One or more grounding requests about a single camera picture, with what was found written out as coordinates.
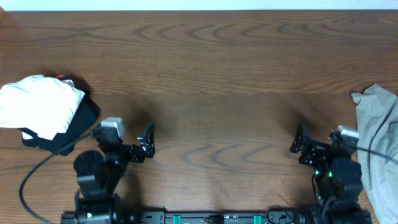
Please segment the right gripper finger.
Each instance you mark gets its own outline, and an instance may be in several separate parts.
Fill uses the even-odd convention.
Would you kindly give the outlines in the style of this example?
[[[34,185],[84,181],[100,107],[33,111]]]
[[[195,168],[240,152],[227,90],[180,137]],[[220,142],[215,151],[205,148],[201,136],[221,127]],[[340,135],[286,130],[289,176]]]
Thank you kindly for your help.
[[[289,151],[292,153],[302,152],[307,147],[310,139],[309,130],[303,123],[300,123]]]
[[[312,165],[313,164],[314,151],[312,149],[304,149],[298,159],[299,163],[302,165]]]

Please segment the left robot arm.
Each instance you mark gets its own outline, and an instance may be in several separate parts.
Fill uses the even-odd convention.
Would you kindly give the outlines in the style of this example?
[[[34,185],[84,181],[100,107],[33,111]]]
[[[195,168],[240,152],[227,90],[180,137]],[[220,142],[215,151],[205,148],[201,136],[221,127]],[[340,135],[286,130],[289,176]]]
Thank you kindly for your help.
[[[155,154],[155,124],[150,123],[137,138],[139,144],[123,144],[120,126],[97,125],[91,135],[100,151],[80,154],[73,163],[80,189],[75,193],[75,210],[61,215],[61,224],[137,223],[133,208],[123,205],[114,191],[130,162],[143,163]]]

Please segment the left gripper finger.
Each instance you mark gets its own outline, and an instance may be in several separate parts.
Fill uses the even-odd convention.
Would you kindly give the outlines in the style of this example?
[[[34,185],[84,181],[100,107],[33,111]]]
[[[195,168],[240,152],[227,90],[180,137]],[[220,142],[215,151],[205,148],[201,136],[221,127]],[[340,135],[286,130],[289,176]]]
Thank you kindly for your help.
[[[154,131],[155,124],[149,123],[143,132],[141,132],[140,136],[137,138],[140,145],[154,146]]]
[[[153,158],[153,156],[155,154],[154,144],[142,144],[141,149],[143,151],[144,157]]]

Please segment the khaki green shorts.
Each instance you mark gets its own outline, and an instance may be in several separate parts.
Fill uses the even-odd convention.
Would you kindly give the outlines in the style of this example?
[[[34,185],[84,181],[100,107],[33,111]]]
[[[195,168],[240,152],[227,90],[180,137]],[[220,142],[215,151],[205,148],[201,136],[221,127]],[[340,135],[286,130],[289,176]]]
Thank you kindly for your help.
[[[397,223],[397,96],[379,85],[351,96],[366,195],[379,223]]]

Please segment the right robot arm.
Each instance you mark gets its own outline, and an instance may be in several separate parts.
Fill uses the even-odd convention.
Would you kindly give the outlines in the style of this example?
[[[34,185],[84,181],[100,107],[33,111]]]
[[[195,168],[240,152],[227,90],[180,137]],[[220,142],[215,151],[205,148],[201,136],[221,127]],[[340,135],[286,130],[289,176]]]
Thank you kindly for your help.
[[[295,213],[298,224],[367,224],[371,213],[361,209],[358,198],[363,191],[361,165],[352,160],[357,150],[356,130],[338,126],[329,135],[330,144],[316,141],[304,124],[299,124],[291,153],[299,153],[298,162],[314,169],[312,190],[316,205]]]

